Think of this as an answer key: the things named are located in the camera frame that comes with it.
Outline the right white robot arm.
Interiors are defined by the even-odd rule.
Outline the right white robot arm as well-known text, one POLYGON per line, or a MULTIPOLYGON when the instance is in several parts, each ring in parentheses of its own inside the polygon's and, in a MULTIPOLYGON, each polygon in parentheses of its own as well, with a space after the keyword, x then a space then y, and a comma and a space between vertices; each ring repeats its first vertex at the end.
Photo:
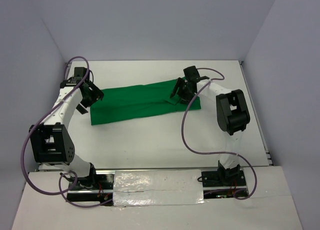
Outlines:
POLYGON ((184 144, 184 126, 188 111, 199 95, 203 95, 215 103, 215 116, 218 127, 225 133, 225 150, 214 152, 219 155, 217 179, 222 185, 229 185, 240 172, 239 148, 251 117, 245 95, 242 90, 225 88, 215 81, 225 79, 217 70, 220 78, 201 76, 196 66, 183 70, 184 78, 178 78, 170 97, 179 96, 180 101, 187 105, 182 117, 181 137, 184 144))

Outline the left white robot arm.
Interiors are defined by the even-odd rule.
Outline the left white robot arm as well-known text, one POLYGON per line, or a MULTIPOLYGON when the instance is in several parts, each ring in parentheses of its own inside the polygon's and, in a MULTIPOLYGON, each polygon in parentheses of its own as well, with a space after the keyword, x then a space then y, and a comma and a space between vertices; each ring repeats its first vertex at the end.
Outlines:
POLYGON ((55 110, 41 121, 30 136, 37 163, 74 171, 77 185, 86 189, 94 188, 101 178, 92 163, 76 155, 68 127, 75 111, 86 114, 87 108, 103 97, 103 92, 90 80, 90 71, 85 67, 76 67, 73 76, 60 84, 55 110))

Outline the green t-shirt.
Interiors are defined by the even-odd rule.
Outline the green t-shirt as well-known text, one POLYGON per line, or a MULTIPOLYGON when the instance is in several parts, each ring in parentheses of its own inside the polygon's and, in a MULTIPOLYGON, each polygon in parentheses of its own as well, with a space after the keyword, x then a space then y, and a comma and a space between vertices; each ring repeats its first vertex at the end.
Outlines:
POLYGON ((188 104, 170 94, 176 80, 103 89, 103 99, 90 107, 91 125, 184 112, 188 104))

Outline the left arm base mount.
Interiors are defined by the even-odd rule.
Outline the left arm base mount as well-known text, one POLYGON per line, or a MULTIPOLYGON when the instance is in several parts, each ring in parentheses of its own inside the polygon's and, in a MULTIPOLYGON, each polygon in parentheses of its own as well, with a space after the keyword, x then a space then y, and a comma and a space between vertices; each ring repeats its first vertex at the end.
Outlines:
POLYGON ((112 205, 114 174, 95 171, 90 174, 91 176, 80 178, 75 187, 67 192, 66 198, 75 203, 98 202, 112 205))

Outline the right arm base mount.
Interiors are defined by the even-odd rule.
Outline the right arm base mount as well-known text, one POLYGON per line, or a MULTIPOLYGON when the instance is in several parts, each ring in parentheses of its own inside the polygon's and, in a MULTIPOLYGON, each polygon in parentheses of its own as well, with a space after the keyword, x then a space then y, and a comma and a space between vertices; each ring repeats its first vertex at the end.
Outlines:
POLYGON ((204 199, 248 196, 245 175, 238 163, 233 168, 225 168, 219 162, 216 170, 202 171, 197 181, 203 186, 204 199))

